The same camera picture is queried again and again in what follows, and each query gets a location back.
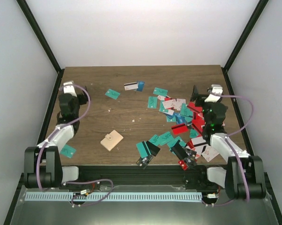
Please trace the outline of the beige leather card holder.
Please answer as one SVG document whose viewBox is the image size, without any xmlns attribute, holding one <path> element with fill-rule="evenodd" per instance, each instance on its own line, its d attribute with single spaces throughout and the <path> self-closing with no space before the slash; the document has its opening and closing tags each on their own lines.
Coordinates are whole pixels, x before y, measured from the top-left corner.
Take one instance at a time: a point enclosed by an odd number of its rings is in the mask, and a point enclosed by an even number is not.
<svg viewBox="0 0 282 225">
<path fill-rule="evenodd" d="M 116 130 L 113 130 L 109 134 L 105 135 L 105 137 L 100 141 L 100 144 L 108 151 L 111 151 L 122 139 L 123 136 Z"/>
</svg>

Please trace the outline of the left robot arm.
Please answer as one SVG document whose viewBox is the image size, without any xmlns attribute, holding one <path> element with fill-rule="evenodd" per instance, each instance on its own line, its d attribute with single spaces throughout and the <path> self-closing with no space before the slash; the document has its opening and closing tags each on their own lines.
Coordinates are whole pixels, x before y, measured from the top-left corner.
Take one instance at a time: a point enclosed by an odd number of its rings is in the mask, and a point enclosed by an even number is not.
<svg viewBox="0 0 282 225">
<path fill-rule="evenodd" d="M 57 188 L 70 182 L 75 189 L 86 185 L 86 177 L 79 173 L 77 166 L 62 166 L 60 152 L 67 142 L 78 132 L 80 106 L 90 108 L 90 95 L 86 88 L 75 85 L 72 81 L 60 87 L 58 96 L 60 111 L 54 131 L 37 146 L 28 147 L 24 153 L 24 185 L 26 188 Z"/>
</svg>

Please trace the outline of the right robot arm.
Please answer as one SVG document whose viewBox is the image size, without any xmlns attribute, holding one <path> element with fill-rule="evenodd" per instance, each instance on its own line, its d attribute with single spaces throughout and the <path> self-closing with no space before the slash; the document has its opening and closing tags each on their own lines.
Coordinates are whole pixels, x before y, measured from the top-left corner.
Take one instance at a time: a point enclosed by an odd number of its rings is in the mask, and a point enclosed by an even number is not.
<svg viewBox="0 0 282 225">
<path fill-rule="evenodd" d="M 215 183 L 225 188 L 229 199 L 263 199 L 266 196 L 263 161 L 242 150 L 227 134 L 224 120 L 228 107 L 221 101 L 225 97 L 223 87 L 213 84 L 207 94 L 199 94 L 193 87 L 190 101 L 202 108 L 204 124 L 202 137 L 226 161 L 227 167 L 210 167 L 200 175 L 199 183 L 205 189 Z"/>
</svg>

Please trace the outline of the black card front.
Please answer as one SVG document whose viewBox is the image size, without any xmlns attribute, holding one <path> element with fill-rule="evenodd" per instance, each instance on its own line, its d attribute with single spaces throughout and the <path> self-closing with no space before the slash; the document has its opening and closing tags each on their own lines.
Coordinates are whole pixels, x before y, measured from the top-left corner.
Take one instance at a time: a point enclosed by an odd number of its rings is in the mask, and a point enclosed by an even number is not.
<svg viewBox="0 0 282 225">
<path fill-rule="evenodd" d="M 142 168 L 142 169 L 145 169 L 149 163 L 151 162 L 151 160 L 154 158 L 153 155 L 149 155 L 147 157 L 144 157 L 144 158 L 139 158 L 138 161 L 136 162 L 136 164 Z"/>
</svg>

